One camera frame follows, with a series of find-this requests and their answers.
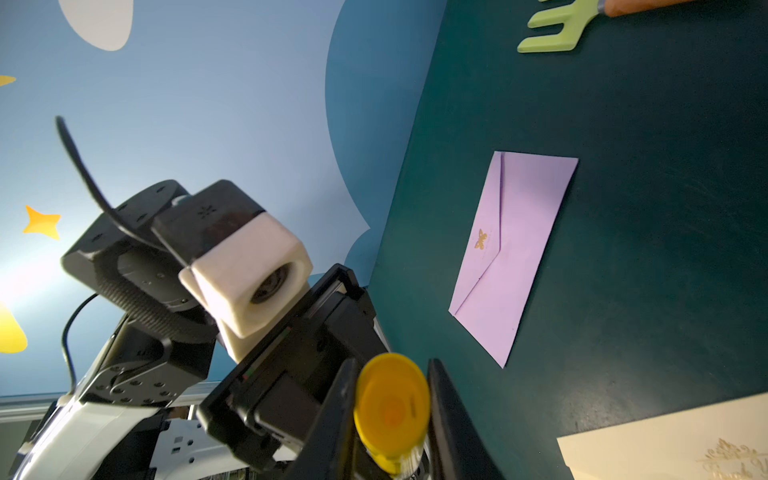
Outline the yellow glue stick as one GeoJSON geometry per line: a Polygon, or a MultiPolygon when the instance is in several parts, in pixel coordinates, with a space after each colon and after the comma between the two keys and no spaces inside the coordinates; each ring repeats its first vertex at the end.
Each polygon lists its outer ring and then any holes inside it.
{"type": "Polygon", "coordinates": [[[422,370],[397,353],[380,354],[363,367],[353,410],[368,455],[393,479],[408,479],[420,466],[431,416],[422,370]]]}

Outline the green toy garden fork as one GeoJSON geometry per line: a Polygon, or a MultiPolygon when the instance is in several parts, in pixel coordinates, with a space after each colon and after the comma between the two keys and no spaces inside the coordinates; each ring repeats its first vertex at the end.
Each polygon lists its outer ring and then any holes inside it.
{"type": "Polygon", "coordinates": [[[535,13],[527,22],[529,29],[561,25],[557,34],[523,39],[517,52],[556,53],[572,51],[587,25],[597,16],[611,18],[689,3],[690,0],[575,0],[570,4],[535,13]]]}

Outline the purple envelope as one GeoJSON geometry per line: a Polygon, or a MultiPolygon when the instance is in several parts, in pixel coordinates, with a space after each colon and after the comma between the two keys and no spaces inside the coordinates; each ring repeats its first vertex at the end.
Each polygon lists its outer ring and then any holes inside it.
{"type": "Polygon", "coordinates": [[[578,160],[496,151],[449,313],[501,367],[578,160]]]}

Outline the cream yellow envelope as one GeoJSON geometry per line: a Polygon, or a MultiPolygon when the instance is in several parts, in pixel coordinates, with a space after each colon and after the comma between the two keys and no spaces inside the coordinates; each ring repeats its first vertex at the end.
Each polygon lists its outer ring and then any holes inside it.
{"type": "Polygon", "coordinates": [[[765,479],[767,395],[557,439],[575,479],[765,479]]]}

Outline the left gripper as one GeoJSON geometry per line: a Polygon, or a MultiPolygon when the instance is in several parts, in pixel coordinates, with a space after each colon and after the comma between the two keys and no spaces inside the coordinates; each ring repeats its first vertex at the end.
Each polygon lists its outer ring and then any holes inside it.
{"type": "MultiPolygon", "coordinates": [[[[202,427],[267,478],[353,479],[358,363],[388,350],[375,318],[354,272],[334,265],[203,400],[202,427]],[[300,452],[290,466],[286,452],[300,452]]],[[[502,480],[439,359],[427,379],[432,478],[502,480]]]]}

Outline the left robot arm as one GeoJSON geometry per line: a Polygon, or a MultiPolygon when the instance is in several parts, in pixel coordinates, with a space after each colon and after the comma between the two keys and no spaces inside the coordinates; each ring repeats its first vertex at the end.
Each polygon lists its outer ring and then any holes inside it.
{"type": "Polygon", "coordinates": [[[62,264],[123,318],[14,479],[501,477],[443,364],[377,389],[367,290],[340,264],[310,284],[302,243],[230,181],[103,204],[62,264]]]}

